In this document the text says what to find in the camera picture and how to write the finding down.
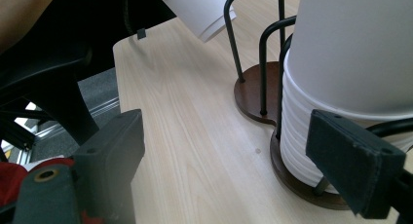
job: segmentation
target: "chair leg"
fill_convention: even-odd
[[[79,145],[99,130],[74,77],[61,81],[58,87],[40,89],[26,98],[60,123]]]
[[[0,138],[20,150],[29,150],[34,143],[35,135],[13,120],[0,116]]]

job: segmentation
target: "dark brown base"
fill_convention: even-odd
[[[238,80],[234,87],[235,100],[240,110],[249,118],[264,124],[277,126],[278,88],[279,88],[279,63],[267,63],[267,115],[261,115],[260,101],[260,70],[259,65],[250,67],[244,72],[245,82]],[[292,175],[282,161],[280,143],[274,131],[271,137],[271,161],[278,180],[300,198],[325,208],[335,210],[348,210],[346,202],[341,196],[324,192],[321,196],[313,193],[313,187],[301,182]]]
[[[313,187],[301,182],[294,175],[292,175],[285,164],[282,162],[282,154],[280,151],[280,142],[276,138],[274,131],[270,143],[271,162],[277,178],[292,192],[302,199],[314,205],[335,210],[348,210],[349,207],[343,198],[339,195],[324,192],[321,196],[316,196],[313,193]]]
[[[264,124],[276,126],[277,119],[277,84],[279,83],[279,63],[267,63],[267,115],[261,115],[260,69],[252,66],[244,73],[245,82],[237,80],[234,87],[235,101],[240,110],[249,118]]]

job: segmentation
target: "table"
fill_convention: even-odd
[[[258,63],[262,31],[278,0],[236,0],[233,22],[243,69]],[[286,16],[299,0],[285,0]],[[293,27],[287,29],[287,35]],[[268,43],[278,60],[278,34]],[[273,172],[274,126],[237,108],[237,72],[226,31],[202,43],[171,19],[114,47],[121,111],[141,109],[146,152],[131,184],[136,223],[395,223],[364,220],[296,196]]]

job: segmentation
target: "stack of paper cups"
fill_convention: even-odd
[[[227,0],[163,0],[178,18],[203,42],[225,28],[224,6]],[[230,18],[236,14],[230,8]]]
[[[413,117],[413,0],[301,0],[285,59],[282,159],[304,183],[322,177],[305,156],[313,109],[363,127]],[[413,134],[385,138],[403,151]]]

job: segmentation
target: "skin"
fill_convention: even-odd
[[[17,43],[53,0],[0,0],[0,55]]]

